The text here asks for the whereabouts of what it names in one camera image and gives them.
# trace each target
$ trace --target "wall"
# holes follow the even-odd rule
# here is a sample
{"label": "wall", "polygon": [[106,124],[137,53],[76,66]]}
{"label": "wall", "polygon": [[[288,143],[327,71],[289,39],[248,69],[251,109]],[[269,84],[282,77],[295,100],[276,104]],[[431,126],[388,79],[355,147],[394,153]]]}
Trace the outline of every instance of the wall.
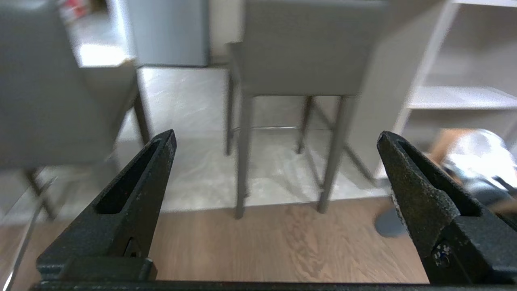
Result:
{"label": "wall", "polygon": [[225,44],[241,40],[243,3],[243,0],[209,0],[212,63],[225,62]]}
{"label": "wall", "polygon": [[506,7],[489,7],[488,21],[484,25],[490,29],[484,41],[483,52],[476,59],[475,72],[483,83],[513,96],[517,96],[515,73],[517,68],[517,11]]}
{"label": "wall", "polygon": [[433,66],[427,85],[472,85],[472,74],[485,43],[486,6],[462,5]]}

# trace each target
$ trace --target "gray chair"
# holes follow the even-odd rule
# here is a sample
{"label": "gray chair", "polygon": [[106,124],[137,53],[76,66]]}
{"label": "gray chair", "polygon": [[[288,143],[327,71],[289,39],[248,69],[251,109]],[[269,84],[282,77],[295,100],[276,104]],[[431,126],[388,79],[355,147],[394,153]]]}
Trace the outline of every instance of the gray chair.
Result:
{"label": "gray chair", "polygon": [[101,163],[131,107],[149,141],[133,62],[79,68],[55,0],[2,0],[0,26],[0,170],[23,169],[40,195],[37,168]]}
{"label": "gray chair", "polygon": [[305,96],[298,153],[302,151],[314,96],[339,96],[318,211],[327,210],[346,131],[343,114],[358,94],[376,42],[386,2],[379,0],[247,0],[242,42],[228,44],[229,87],[226,107],[226,155],[233,138],[233,86],[240,83],[236,217],[247,195],[253,98]]}

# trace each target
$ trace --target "chair leg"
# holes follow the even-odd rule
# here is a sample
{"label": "chair leg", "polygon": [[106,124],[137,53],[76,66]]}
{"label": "chair leg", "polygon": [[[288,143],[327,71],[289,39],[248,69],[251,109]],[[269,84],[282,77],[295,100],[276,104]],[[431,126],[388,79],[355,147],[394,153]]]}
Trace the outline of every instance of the chair leg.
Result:
{"label": "chair leg", "polygon": [[[36,196],[39,198],[43,193],[41,191],[41,186],[38,185],[38,182],[36,181],[36,170],[25,170],[23,171],[23,174],[25,175],[25,178],[29,182],[29,185],[33,189]],[[48,200],[46,198],[42,199],[41,204],[43,205],[43,208],[47,212],[47,215],[49,216],[49,220],[54,220],[56,218],[56,213],[54,213],[54,210],[50,206]]]}
{"label": "chair leg", "polygon": [[149,126],[147,122],[147,117],[145,115],[144,105],[142,104],[142,97],[140,93],[140,89],[138,90],[138,94],[136,95],[136,99],[134,100],[134,113],[136,115],[136,120],[138,122],[138,127],[140,129],[140,136],[142,138],[142,143],[144,146],[151,140],[149,134]]}
{"label": "chair leg", "polygon": [[248,193],[248,166],[250,151],[251,115],[253,112],[253,96],[242,95],[239,118],[239,141],[237,155],[237,207],[235,218],[244,215],[244,199]]}
{"label": "chair leg", "polygon": [[226,135],[225,150],[226,156],[232,153],[233,140],[233,78],[232,73],[228,72],[228,91],[226,93]]}
{"label": "chair leg", "polygon": [[301,154],[305,147],[305,135],[307,134],[307,128],[309,125],[309,118],[311,117],[312,101],[313,96],[306,96],[303,105],[303,117],[301,120],[300,135],[298,137],[298,147],[296,149],[297,154]]}
{"label": "chair leg", "polygon": [[332,133],[332,139],[330,142],[330,150],[328,153],[327,167],[325,169],[325,176],[320,194],[320,200],[318,202],[317,210],[319,213],[327,212],[328,200],[330,191],[336,178],[336,173],[341,160],[341,153],[343,149],[343,142],[346,136],[347,127],[347,116],[345,114],[346,103],[351,98],[341,96],[338,104],[338,114],[336,116],[336,125]]}

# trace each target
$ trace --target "stool backrest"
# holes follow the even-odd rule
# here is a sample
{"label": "stool backrest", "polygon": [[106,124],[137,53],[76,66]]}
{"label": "stool backrest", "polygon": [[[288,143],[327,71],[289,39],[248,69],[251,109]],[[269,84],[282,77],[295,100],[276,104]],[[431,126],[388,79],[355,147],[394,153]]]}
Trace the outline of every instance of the stool backrest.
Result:
{"label": "stool backrest", "polygon": [[0,27],[0,168],[60,163],[65,148],[87,155],[78,150],[102,140],[108,125],[76,63],[57,1],[2,0]]}
{"label": "stool backrest", "polygon": [[302,94],[356,94],[386,8],[383,0],[246,0],[245,79],[274,76]]}

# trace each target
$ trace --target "shelving unit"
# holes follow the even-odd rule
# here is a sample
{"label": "shelving unit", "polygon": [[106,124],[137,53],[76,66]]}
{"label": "shelving unit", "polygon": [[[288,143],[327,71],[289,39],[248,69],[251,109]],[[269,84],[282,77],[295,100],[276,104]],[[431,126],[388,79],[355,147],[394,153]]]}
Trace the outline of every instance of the shelving unit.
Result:
{"label": "shelving unit", "polygon": [[489,86],[421,86],[409,109],[517,109],[517,99]]}
{"label": "shelving unit", "polygon": [[347,144],[374,179],[383,130],[428,150],[440,128],[517,130],[517,0],[393,0]]}
{"label": "shelving unit", "polygon": [[517,7],[516,0],[456,0],[456,3],[471,5],[489,5],[501,7]]}

